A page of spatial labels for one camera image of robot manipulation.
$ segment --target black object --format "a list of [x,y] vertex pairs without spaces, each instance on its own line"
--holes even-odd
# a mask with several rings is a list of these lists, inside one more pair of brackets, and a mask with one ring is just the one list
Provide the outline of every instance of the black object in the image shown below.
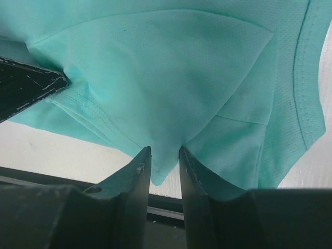
[[188,248],[330,248],[331,190],[244,192],[180,150]]
[[146,147],[85,193],[0,187],[0,248],[143,248],[150,169]]
[[67,85],[59,72],[0,57],[0,123]]

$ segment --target cloth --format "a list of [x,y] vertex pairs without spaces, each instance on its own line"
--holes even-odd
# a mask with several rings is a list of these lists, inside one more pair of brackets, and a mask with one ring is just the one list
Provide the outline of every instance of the cloth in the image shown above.
[[70,80],[12,121],[130,156],[150,145],[155,185],[185,145],[241,188],[276,187],[324,133],[331,15],[330,0],[2,0],[0,55]]

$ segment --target white surface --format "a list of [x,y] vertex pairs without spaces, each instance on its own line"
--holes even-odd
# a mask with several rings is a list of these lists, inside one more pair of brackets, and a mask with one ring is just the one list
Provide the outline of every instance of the white surface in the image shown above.
[[[327,132],[294,165],[280,187],[332,187],[332,28],[326,37],[320,63],[320,96]],[[36,130],[21,124],[0,124],[0,166],[97,183],[126,165],[124,153]],[[150,192],[181,198],[178,167]]]

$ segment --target teal fabric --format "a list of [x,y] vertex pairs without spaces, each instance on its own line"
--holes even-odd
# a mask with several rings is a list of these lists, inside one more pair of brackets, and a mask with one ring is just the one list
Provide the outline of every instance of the teal fabric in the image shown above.
[[331,14],[330,0],[2,0],[0,55],[70,80],[11,120],[130,156],[150,145],[156,185],[186,145],[239,187],[276,187],[324,133]]

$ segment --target t-shirt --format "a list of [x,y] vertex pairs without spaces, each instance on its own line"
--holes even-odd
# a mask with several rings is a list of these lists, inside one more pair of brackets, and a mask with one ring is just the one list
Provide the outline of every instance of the t-shirt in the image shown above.
[[70,81],[12,121],[130,156],[149,145],[156,185],[185,145],[241,188],[276,187],[325,131],[331,18],[330,0],[2,0],[0,55]]

